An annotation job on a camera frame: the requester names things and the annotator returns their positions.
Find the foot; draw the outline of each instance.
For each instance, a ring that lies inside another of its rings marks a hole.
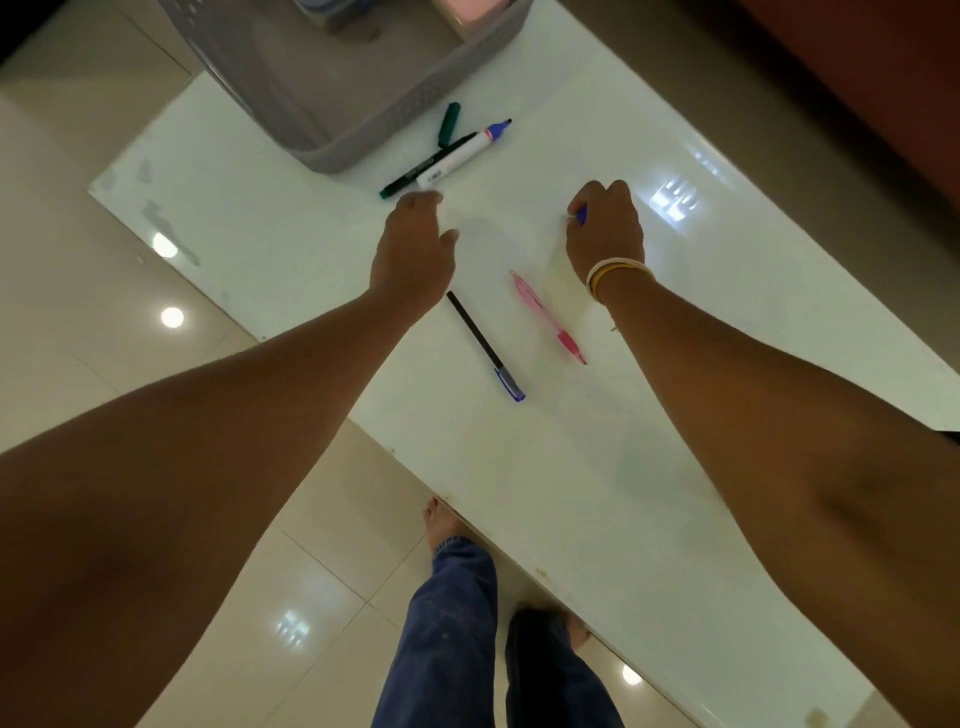
[[[437,497],[429,499],[423,509],[423,527],[430,553],[436,553],[437,546],[454,536],[471,537],[467,525]]]
[[[564,613],[564,625],[567,634],[570,635],[570,646],[576,652],[590,639],[590,631],[583,621],[572,612]]]

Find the black pen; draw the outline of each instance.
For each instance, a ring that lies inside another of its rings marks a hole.
[[[382,200],[387,200],[388,198],[391,198],[391,197],[393,197],[394,195],[396,195],[397,192],[399,192],[399,191],[400,191],[401,189],[403,189],[404,187],[406,187],[406,186],[408,186],[408,185],[410,185],[410,184],[413,184],[414,182],[417,181],[417,177],[419,177],[421,174],[423,174],[424,172],[426,172],[428,169],[430,169],[430,167],[432,167],[434,164],[436,164],[438,161],[440,161],[441,159],[443,159],[443,158],[446,157],[447,155],[452,154],[452,153],[455,152],[457,149],[459,149],[460,147],[464,146],[464,144],[466,144],[467,142],[469,142],[469,141],[470,141],[471,139],[473,139],[475,136],[477,136],[477,132],[469,133],[469,134],[467,134],[467,136],[461,136],[461,137],[460,137],[459,139],[457,139],[455,142],[453,142],[452,144],[450,144],[450,146],[448,146],[448,147],[443,147],[443,148],[442,148],[437,154],[435,154],[433,157],[431,157],[430,159],[427,159],[427,160],[425,160],[425,161],[422,161],[422,162],[421,162],[420,164],[418,164],[416,167],[414,167],[414,168],[411,169],[409,172],[407,172],[405,175],[403,175],[403,177],[399,178],[398,180],[394,180],[393,182],[390,182],[390,184],[388,184],[386,187],[384,187],[382,190],[380,190],[380,198],[381,198]]]
[[[453,303],[453,307],[457,309],[457,313],[460,314],[460,318],[464,320],[464,323],[467,324],[467,328],[470,329],[470,332],[473,334],[474,338],[480,342],[480,346],[483,347],[483,351],[487,353],[490,361],[493,362],[493,369],[496,371],[496,376],[501,382],[503,382],[503,386],[510,393],[510,396],[513,397],[515,401],[526,400],[527,396],[523,394],[518,386],[516,386],[514,378],[510,375],[510,372],[507,371],[507,368],[503,366],[503,362],[500,361],[500,357],[496,355],[493,347],[487,343],[487,339],[485,339],[483,334],[480,333],[480,329],[477,328],[477,325],[473,323],[473,319],[470,318],[467,310],[457,300],[457,297],[453,295],[453,291],[447,291],[446,297],[450,299],[451,303]]]

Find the glossy table surface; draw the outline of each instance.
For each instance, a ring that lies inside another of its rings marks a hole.
[[[960,429],[960,378],[554,0],[455,100],[461,131],[515,119],[441,184],[441,218],[462,232],[453,290],[528,399],[444,302],[351,417],[701,724],[802,726],[820,708],[845,725],[869,683],[766,576],[575,279],[566,204],[589,179],[627,180],[664,284],[927,425]],[[91,191],[268,338],[364,290],[391,208],[376,193],[434,152],[444,108],[329,178],[202,75]],[[589,366],[522,305],[511,269]]]

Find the blue jeans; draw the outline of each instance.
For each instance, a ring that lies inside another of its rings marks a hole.
[[[372,728],[493,728],[495,635],[493,559],[455,536],[437,549],[433,576],[410,601]],[[510,728],[623,728],[556,615],[517,612],[506,657]]]

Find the whiteboard marker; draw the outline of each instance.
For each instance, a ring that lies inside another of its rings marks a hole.
[[[417,184],[420,186],[420,189],[431,189],[444,177],[449,176],[481,152],[489,149],[491,145],[503,135],[507,127],[513,123],[513,119],[507,119],[502,124],[494,124],[488,127],[483,133],[479,133],[460,147],[460,149],[438,161],[430,167],[430,169],[417,177]]]

